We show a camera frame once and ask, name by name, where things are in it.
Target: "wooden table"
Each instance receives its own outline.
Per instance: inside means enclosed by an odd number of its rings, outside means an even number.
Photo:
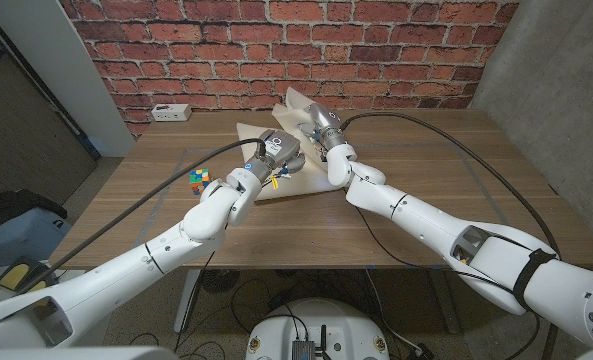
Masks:
[[[341,112],[347,118],[357,112]],[[406,110],[455,136],[509,180],[539,211],[564,259],[593,269],[593,234],[484,112]],[[153,123],[82,214],[51,257],[54,262],[173,172],[238,140],[236,123],[278,127],[269,111],[194,113],[188,122]],[[385,173],[387,183],[461,218],[506,223],[544,239],[522,205],[474,160],[423,127],[393,118],[362,119],[346,132],[359,161]],[[205,164],[224,177],[243,164],[240,150]],[[150,199],[70,260],[89,269],[160,234],[198,203],[186,176]],[[443,264],[429,248],[388,219],[364,212],[376,236],[397,256],[418,265]],[[399,267],[370,236],[342,191],[260,201],[246,221],[226,232],[209,267]],[[206,258],[191,261],[200,267]]]

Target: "gray door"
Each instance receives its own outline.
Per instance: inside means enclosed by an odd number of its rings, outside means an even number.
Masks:
[[[62,204],[96,163],[30,81],[12,57],[0,59],[0,192]]]

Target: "power strip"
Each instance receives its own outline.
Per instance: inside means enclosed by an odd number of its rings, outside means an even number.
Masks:
[[[192,109],[187,104],[158,104],[152,110],[156,121],[187,121],[191,114]]]

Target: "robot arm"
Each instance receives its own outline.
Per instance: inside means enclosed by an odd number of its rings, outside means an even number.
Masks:
[[[281,146],[265,155],[257,151],[226,181],[213,181],[200,204],[164,233],[75,279],[0,302],[0,349],[75,344],[98,321],[165,274],[217,250],[225,226],[245,219],[271,171],[289,170],[302,158],[300,142],[291,135],[263,133],[262,140],[270,138]]]
[[[349,186],[347,201],[391,219],[452,269],[493,282],[459,275],[497,306],[516,315],[531,309],[593,347],[592,271],[560,261],[551,247],[521,230],[459,219],[385,185],[381,171],[353,161],[356,153],[338,116],[316,103],[309,111],[317,135],[311,138],[322,145],[328,179]]]

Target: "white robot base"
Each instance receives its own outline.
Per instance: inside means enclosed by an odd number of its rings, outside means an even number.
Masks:
[[[323,298],[300,299],[287,306],[272,311],[267,315],[267,319],[254,327],[247,343],[246,360],[314,360],[315,357],[307,355],[303,348],[307,348],[308,345],[316,347],[315,353],[321,356],[323,326],[326,328],[323,350],[328,358],[389,359],[383,332],[369,317],[355,308],[340,301]],[[290,317],[289,310],[305,323],[309,341],[313,344],[304,341],[306,332],[303,324]],[[296,328],[301,340],[298,345],[294,344]]]

